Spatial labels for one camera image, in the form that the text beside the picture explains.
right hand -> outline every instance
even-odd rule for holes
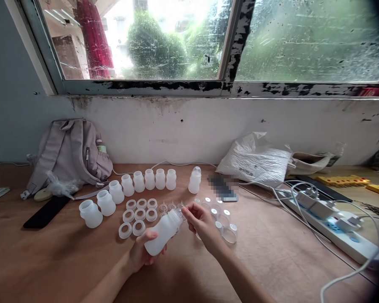
[[[183,207],[181,211],[188,220],[189,230],[194,234],[198,232],[206,249],[215,256],[221,250],[224,242],[219,230],[215,226],[215,219],[209,211],[195,202],[191,202],[186,207]]]

wall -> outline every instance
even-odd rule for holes
[[[68,117],[93,121],[115,163],[218,163],[251,131],[311,153],[345,141],[340,164],[362,163],[379,149],[379,101],[45,96],[0,1],[0,161],[24,161],[50,121]]]

plastic bag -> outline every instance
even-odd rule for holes
[[[66,196],[74,200],[72,194],[77,192],[84,184],[81,180],[59,181],[58,177],[50,170],[46,172],[46,175],[50,181],[47,189],[57,197]]]
[[[284,150],[273,148],[265,135],[254,132],[234,141],[216,172],[238,175],[240,180],[272,187],[283,182],[291,149],[287,145],[284,145]]]

window frame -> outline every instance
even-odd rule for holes
[[[218,70],[219,80],[66,80],[39,1],[6,1],[16,2],[18,13],[27,27],[30,38],[34,40],[32,44],[47,77],[41,81],[50,83],[54,95],[348,97],[358,96],[364,88],[379,88],[379,81],[350,83],[235,81],[241,54],[250,32],[256,0],[233,0]]]

white plastic bag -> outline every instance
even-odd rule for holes
[[[264,138],[265,135],[254,132],[234,141],[216,172],[238,175],[240,180],[272,187],[283,182],[291,149],[287,145],[284,145],[284,150],[273,148]]]

